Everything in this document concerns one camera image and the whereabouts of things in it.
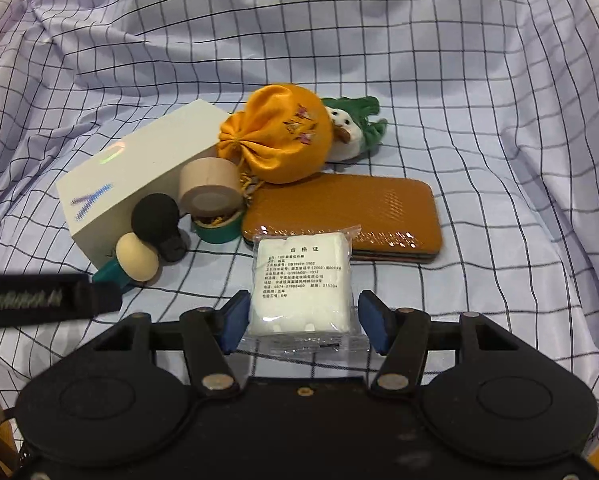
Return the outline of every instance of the cotton pad package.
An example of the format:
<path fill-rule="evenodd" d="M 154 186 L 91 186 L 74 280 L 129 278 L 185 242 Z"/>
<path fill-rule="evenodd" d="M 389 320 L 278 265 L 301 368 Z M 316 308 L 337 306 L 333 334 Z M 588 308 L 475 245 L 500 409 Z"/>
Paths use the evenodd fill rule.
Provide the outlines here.
<path fill-rule="evenodd" d="M 355 332 L 349 258 L 358 232 L 254 238 L 248 336 L 293 352 L 337 345 Z"/>

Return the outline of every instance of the leather wallet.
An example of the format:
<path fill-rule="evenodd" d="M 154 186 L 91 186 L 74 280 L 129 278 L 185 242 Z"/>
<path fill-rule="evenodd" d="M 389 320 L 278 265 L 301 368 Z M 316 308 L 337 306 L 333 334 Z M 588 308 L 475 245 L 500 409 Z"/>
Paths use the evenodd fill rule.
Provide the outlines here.
<path fill-rule="evenodd" d="M 435 199 L 428 184 L 408 178 L 318 173 L 292 184 L 263 184 L 244 216 L 256 235 L 307 235 L 361 226 L 356 260 L 430 262 L 441 249 Z"/>

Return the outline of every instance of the black round object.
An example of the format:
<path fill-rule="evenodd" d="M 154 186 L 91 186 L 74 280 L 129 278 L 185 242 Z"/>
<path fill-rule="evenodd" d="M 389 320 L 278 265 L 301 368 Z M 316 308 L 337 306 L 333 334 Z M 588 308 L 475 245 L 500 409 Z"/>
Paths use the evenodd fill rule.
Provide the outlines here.
<path fill-rule="evenodd" d="M 186 414 L 185 387 L 125 352 L 67 358 L 30 382 L 16 402 L 24 439 L 44 456 L 112 466 L 159 449 Z"/>
<path fill-rule="evenodd" d="M 164 193 L 145 196 L 131 214 L 133 232 L 140 240 L 153 245 L 167 262 L 178 262 L 186 255 L 178 223 L 177 203 Z"/>
<path fill-rule="evenodd" d="M 450 368 L 423 388 L 431 429 L 455 450 L 492 463 L 545 463 L 579 450 L 597 417 L 586 384 L 552 362 L 498 353 Z"/>

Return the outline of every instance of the checkered cloth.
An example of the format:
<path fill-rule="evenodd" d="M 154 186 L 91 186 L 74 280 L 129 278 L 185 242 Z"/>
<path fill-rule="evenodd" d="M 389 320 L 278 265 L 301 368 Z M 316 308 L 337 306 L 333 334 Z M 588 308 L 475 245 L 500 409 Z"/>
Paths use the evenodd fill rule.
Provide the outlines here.
<path fill-rule="evenodd" d="M 415 178 L 435 193 L 439 257 L 354 263 L 355 296 L 368 288 L 435 320 L 487 314 L 599 401 L 599 0 L 0 0 L 0 273 L 93 273 L 57 179 L 198 97 L 233 112 L 279 81 L 377 96 L 388 120 L 379 150 L 328 170 Z M 175 320 L 251 288 L 242 241 L 191 237 L 185 259 L 129 292 L 119 314 L 0 330 L 3 402 L 131 312 Z M 180 355 L 159 359 L 184 375 Z M 380 359 L 256 347 L 232 364 L 369 377 Z M 427 380 L 451 365 L 433 352 Z"/>

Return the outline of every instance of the rectangular white box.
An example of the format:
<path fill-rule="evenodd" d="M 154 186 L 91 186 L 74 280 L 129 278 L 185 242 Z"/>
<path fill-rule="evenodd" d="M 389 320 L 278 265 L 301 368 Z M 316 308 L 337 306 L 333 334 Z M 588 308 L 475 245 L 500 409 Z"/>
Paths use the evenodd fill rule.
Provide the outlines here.
<path fill-rule="evenodd" d="M 57 183 L 68 230 L 98 269 L 131 231 L 135 204 L 150 193 L 177 200 L 179 171 L 201 156 L 217 156 L 228 114 L 201 99 L 129 134 L 80 164 Z"/>

